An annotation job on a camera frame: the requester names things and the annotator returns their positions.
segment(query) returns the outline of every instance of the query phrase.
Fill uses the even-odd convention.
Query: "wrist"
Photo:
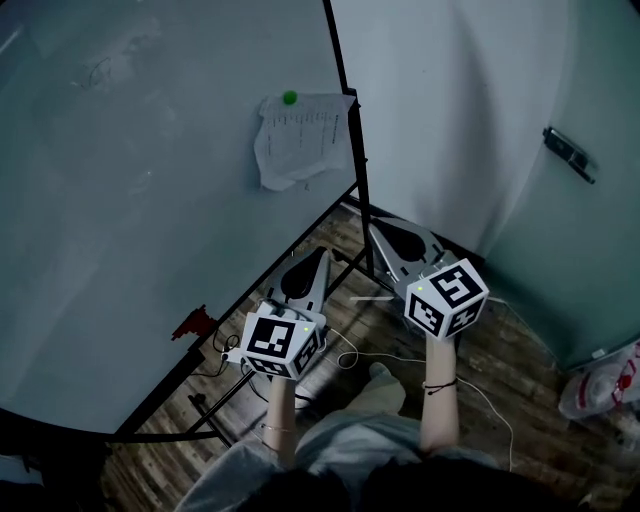
[[[455,378],[456,349],[453,341],[427,336],[426,385],[442,385]]]

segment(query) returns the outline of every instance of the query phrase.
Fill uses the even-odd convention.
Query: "black wristband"
[[[427,389],[433,389],[433,391],[427,391],[427,395],[431,396],[431,395],[435,395],[438,391],[440,391],[441,389],[444,388],[449,388],[451,386],[455,386],[458,383],[458,377],[456,377],[455,379],[453,379],[451,382],[449,382],[448,384],[443,384],[441,386],[427,386],[426,382],[422,383],[422,389],[424,389],[425,391]]]

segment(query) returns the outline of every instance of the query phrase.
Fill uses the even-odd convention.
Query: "black hair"
[[[238,508],[238,512],[349,512],[349,493],[335,473],[302,469],[278,473]]]
[[[570,507],[523,476],[463,459],[431,457],[416,464],[390,462],[375,469],[354,500],[361,512],[391,510],[555,512]],[[240,512],[348,512],[346,488],[333,473],[297,469],[275,475]]]
[[[525,477],[471,460],[431,457],[375,469],[361,491],[361,509],[554,512],[567,506]]]

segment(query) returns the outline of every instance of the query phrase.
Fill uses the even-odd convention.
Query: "floor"
[[[354,256],[362,247],[360,220],[340,208],[305,241],[304,247],[338,248]],[[344,264],[332,264],[335,277]],[[328,325],[351,340],[361,352],[390,353],[423,359],[424,343],[402,321],[402,303],[356,302],[354,296],[384,296],[385,290],[353,272],[325,305]],[[232,334],[241,334],[244,316],[255,309],[258,290],[245,301],[218,333],[220,348]],[[300,433],[328,412],[345,406],[367,381],[373,361],[384,362],[404,384],[407,399],[401,414],[419,418],[420,384],[424,367],[390,358],[361,356],[351,370],[336,367],[336,358],[349,346],[334,333],[328,336],[326,359],[319,359],[298,385],[298,393],[312,397],[311,406],[299,401]],[[219,353],[210,342],[203,347],[207,361],[198,372],[213,374]],[[353,356],[342,358],[342,364]],[[581,424],[569,422],[557,411],[559,392],[566,381],[553,358],[526,326],[503,304],[488,303],[480,320],[464,331],[459,350],[458,374],[481,388],[515,432],[513,470],[549,485],[556,493],[579,499],[594,495],[594,508],[617,509],[640,481],[636,454],[615,442],[609,418]],[[213,404],[240,377],[236,367],[217,378],[192,376],[147,421],[141,432],[183,432],[199,416],[187,396],[204,393]],[[253,379],[263,396],[268,381]],[[467,386],[459,386],[461,442],[491,454],[508,468],[510,434],[484,399]],[[245,386],[217,414],[221,428],[234,440],[260,437],[266,403]],[[198,477],[226,451],[218,440],[157,445],[114,445],[107,461],[102,487],[112,510],[172,510]]]

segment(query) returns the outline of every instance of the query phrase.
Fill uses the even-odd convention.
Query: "door handle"
[[[593,185],[596,180],[587,172],[589,157],[576,143],[549,126],[542,132],[544,145],[569,164],[587,183]]]

